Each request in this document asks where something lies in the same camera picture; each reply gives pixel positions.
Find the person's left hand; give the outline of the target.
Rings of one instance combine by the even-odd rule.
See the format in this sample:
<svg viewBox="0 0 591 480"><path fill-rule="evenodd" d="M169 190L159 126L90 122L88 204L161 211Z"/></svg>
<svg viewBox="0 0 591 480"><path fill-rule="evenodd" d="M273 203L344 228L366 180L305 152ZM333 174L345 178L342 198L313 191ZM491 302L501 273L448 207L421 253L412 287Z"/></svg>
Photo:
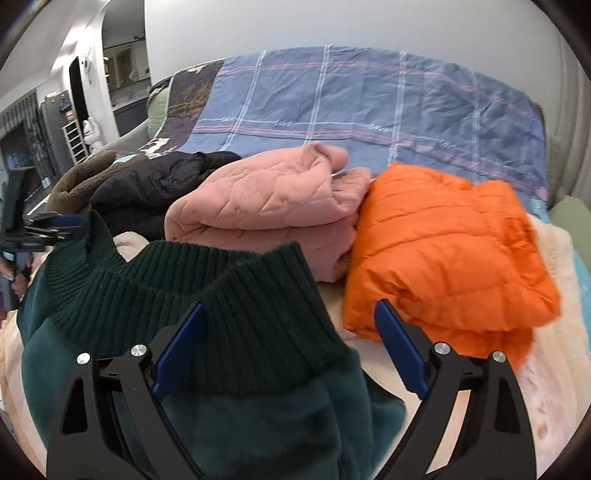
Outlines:
<svg viewBox="0 0 591 480"><path fill-rule="evenodd" d="M23 302L26 298L29 287L51 250L52 248L48 247L44 252L32 253L27 258L27 267L30 269L29 274L17 272L4 257L1 258L1 278L9 281L13 293L20 302Z"/></svg>

